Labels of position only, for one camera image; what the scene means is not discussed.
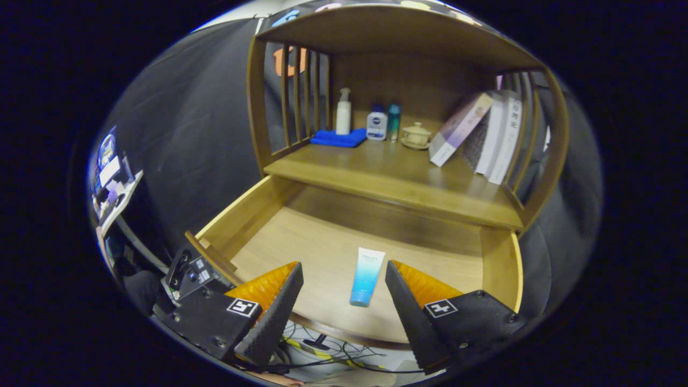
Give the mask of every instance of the orange letter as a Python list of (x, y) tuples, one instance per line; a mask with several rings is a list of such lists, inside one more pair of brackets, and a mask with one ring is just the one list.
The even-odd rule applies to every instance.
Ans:
[[(293, 47), (289, 46), (289, 52), (293, 51)], [(280, 48), (279, 50), (275, 51), (274, 54), (272, 54), (275, 57), (275, 72), (277, 73), (277, 76), (282, 76), (282, 55), (284, 49)], [(301, 60), (299, 62), (299, 73), (302, 73), (305, 71), (305, 56), (306, 56), (306, 49), (301, 48)], [(294, 76), (294, 66), (287, 65), (287, 76)]]

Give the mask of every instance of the teal bottle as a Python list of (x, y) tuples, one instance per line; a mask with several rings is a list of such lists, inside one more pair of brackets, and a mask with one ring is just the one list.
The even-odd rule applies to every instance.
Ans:
[(387, 113), (387, 138), (395, 142), (399, 137), (399, 123), (401, 122), (401, 106), (392, 103)]

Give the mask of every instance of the saucer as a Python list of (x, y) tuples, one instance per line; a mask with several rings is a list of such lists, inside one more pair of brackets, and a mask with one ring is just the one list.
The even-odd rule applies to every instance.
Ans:
[(409, 148), (415, 149), (415, 150), (417, 150), (417, 151), (422, 151), (423, 149), (428, 149), (428, 148), (430, 148), (430, 142), (425, 143), (425, 145), (411, 144), (411, 143), (408, 143), (408, 142), (406, 141), (406, 137), (402, 137), (400, 141), (401, 141), (401, 143), (402, 143), (405, 147), (409, 147)]

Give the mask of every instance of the white pump bottle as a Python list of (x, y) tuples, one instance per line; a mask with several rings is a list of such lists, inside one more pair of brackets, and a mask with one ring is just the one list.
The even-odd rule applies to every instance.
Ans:
[(351, 132), (351, 102), (349, 101), (351, 89), (344, 87), (339, 91), (342, 93), (342, 97), (337, 104), (336, 133), (349, 134)]

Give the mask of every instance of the tube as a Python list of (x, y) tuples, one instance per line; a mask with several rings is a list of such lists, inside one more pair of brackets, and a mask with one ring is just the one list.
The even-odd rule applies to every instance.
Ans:
[(358, 264), (356, 265), (356, 277), (354, 288), (351, 291), (349, 303), (354, 306), (366, 307), (370, 304), (370, 297), (375, 290), (380, 268), (385, 260), (384, 251), (375, 251), (358, 248)]

